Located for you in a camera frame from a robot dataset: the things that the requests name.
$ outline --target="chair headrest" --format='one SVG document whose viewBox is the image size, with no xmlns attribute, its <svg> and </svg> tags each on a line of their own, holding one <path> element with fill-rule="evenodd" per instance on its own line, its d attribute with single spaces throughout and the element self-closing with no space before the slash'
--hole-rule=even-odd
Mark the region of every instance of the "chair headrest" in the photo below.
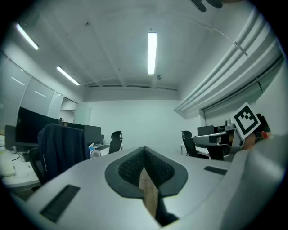
<svg viewBox="0 0 288 230">
<path fill-rule="evenodd" d="M 192 133 L 190 131 L 182 131 L 182 137 L 183 138 L 191 138 Z"/>
<path fill-rule="evenodd" d="M 112 140 L 116 140 L 116 139 L 121 139 L 122 138 L 122 131 L 115 131 L 114 133 L 112 133 L 111 135 L 111 139 Z"/>
</svg>

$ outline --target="ceiling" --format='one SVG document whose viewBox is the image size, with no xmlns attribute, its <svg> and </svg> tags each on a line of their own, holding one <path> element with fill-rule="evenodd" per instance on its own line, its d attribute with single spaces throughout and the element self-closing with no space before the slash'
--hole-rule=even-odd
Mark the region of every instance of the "ceiling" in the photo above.
<svg viewBox="0 0 288 230">
<path fill-rule="evenodd" d="M 189 0 L 49 0 L 40 1 L 19 23 L 39 45 L 19 45 L 65 84 L 61 66 L 86 87 L 138 86 L 177 89 L 195 68 L 199 47 L 223 13 L 203 1 Z M 158 33 L 155 75 L 148 75 L 148 33 Z"/>
</svg>

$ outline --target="dark blue jacket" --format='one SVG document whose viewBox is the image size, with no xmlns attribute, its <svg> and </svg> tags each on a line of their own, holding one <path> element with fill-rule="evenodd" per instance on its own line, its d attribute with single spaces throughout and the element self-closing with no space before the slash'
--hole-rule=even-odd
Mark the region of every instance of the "dark blue jacket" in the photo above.
<svg viewBox="0 0 288 230">
<path fill-rule="evenodd" d="M 84 131 L 58 124 L 46 125 L 38 133 L 40 159 L 45 179 L 53 179 L 73 165 L 90 159 Z"/>
</svg>

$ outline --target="ceiling light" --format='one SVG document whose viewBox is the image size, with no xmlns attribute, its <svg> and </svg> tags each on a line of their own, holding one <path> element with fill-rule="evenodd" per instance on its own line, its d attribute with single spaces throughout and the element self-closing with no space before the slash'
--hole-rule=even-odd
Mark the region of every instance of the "ceiling light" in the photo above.
<svg viewBox="0 0 288 230">
<path fill-rule="evenodd" d="M 148 33 L 148 74 L 153 75 L 155 72 L 156 50 L 157 50 L 157 33 Z"/>
<path fill-rule="evenodd" d="M 11 77 L 14 81 L 17 81 L 18 83 L 20 83 L 21 85 L 25 85 L 23 84 L 21 81 L 18 81 L 17 79 L 15 79 L 14 77 Z"/>
<path fill-rule="evenodd" d="M 39 92 L 37 92 L 37 91 L 35 91 L 35 92 L 36 92 L 37 94 L 43 96 L 43 97 L 46 97 L 45 95 L 43 95 L 43 94 L 41 94 L 41 93 L 39 93 Z"/>
<path fill-rule="evenodd" d="M 56 68 L 60 73 L 62 73 L 65 77 L 67 77 L 70 81 L 72 81 L 75 85 L 80 85 L 76 82 L 68 73 L 66 73 L 60 66 Z"/>
<path fill-rule="evenodd" d="M 38 49 L 38 45 L 36 45 L 36 43 L 29 37 L 29 35 L 22 29 L 22 27 L 17 24 L 16 28 L 18 29 L 18 31 L 22 34 L 22 36 L 30 43 L 31 46 L 33 46 L 34 49 Z"/>
</svg>

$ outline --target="qr-like tag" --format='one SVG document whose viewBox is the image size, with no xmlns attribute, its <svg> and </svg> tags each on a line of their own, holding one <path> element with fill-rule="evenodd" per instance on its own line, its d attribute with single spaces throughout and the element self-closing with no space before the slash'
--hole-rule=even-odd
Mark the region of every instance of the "qr-like tag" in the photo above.
<svg viewBox="0 0 288 230">
<path fill-rule="evenodd" d="M 261 124 L 247 102 L 232 114 L 231 119 L 242 139 L 249 136 Z"/>
</svg>

